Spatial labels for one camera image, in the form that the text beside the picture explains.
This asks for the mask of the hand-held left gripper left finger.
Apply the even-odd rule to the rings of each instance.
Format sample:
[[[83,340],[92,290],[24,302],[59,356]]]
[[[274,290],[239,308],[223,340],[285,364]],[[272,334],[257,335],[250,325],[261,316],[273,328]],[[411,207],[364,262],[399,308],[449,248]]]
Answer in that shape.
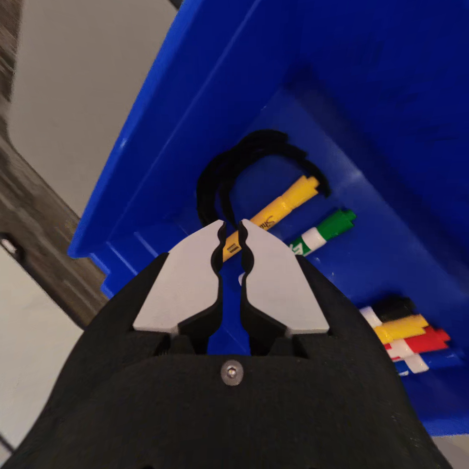
[[[175,245],[133,323],[137,331],[212,335],[222,318],[222,249],[226,223],[217,220]]]

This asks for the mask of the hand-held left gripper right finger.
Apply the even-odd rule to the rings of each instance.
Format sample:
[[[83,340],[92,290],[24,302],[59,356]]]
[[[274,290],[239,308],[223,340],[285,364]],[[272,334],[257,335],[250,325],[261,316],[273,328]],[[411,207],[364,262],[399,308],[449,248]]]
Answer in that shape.
[[[240,318],[249,336],[327,333],[329,324],[293,251],[247,219],[238,238],[244,270]]]

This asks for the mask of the blue plastic bin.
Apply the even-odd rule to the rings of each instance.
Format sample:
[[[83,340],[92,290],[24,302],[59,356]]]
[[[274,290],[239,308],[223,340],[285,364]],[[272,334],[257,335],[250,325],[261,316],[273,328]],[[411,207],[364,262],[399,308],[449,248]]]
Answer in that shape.
[[[358,307],[409,297],[464,350],[403,383],[428,433],[468,434],[468,19],[468,1],[185,1],[68,254],[111,298],[201,228],[196,183],[215,156],[284,132],[331,196],[270,233],[357,215],[306,259]]]

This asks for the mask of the yellow highlighter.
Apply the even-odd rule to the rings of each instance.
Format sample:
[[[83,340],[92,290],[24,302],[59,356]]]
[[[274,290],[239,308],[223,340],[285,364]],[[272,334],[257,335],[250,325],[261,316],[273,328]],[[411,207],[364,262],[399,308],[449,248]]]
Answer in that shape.
[[[268,231],[293,210],[319,193],[320,182],[314,177],[301,176],[288,190],[253,216],[250,221]]]

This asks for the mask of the black capped marker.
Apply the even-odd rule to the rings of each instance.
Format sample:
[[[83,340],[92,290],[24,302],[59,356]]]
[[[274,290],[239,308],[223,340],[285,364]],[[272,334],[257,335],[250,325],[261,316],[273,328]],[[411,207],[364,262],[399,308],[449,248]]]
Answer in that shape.
[[[359,311],[372,328],[418,314],[410,298],[397,295],[387,296]]]

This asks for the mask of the yellow capped marker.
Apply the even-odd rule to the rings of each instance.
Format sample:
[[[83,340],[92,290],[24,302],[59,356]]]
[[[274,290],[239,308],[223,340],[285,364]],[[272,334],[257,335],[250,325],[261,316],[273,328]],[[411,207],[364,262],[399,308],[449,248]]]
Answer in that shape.
[[[430,324],[420,314],[382,323],[373,330],[382,344],[425,334]]]

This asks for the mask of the blue capped marker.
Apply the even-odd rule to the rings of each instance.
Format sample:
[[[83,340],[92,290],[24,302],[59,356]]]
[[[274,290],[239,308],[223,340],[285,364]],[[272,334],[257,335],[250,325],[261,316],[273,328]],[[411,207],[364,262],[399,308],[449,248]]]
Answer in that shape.
[[[459,349],[443,349],[439,351],[416,354],[402,360],[394,361],[396,370],[401,377],[427,371],[444,370],[465,366],[466,355]]]

